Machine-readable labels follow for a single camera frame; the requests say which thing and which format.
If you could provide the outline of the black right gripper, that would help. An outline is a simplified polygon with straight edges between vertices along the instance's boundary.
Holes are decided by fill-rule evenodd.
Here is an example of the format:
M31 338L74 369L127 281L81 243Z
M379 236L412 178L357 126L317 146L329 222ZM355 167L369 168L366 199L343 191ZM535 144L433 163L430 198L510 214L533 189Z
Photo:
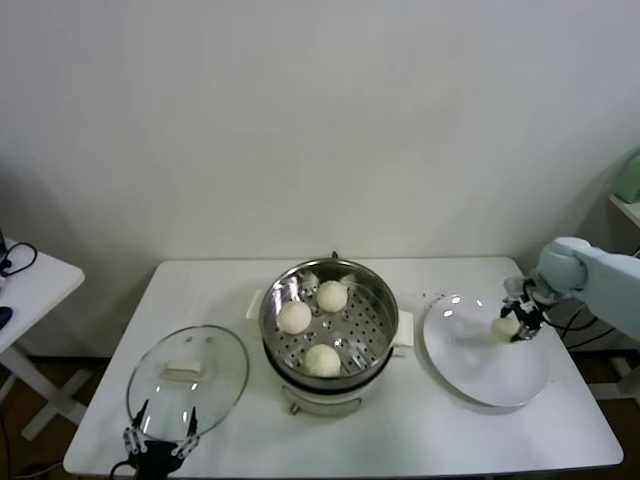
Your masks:
M546 292L546 283L540 276L509 277L503 282L505 297L500 308L499 317L507 318L514 314L519 326L511 336L510 342L532 340L543 325L544 307L542 293ZM515 304L517 302L533 304Z

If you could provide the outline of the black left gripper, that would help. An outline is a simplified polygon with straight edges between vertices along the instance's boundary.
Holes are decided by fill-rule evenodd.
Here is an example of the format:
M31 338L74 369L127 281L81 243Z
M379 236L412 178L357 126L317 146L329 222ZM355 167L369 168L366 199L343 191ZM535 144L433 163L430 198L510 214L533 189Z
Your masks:
M143 403L123 433L128 463L135 470L135 478L138 480L167 479L182 467L185 456L189 456L199 444L196 407L191 410L187 435L182 442L144 441L141 424L148 402L149 400L146 400Z

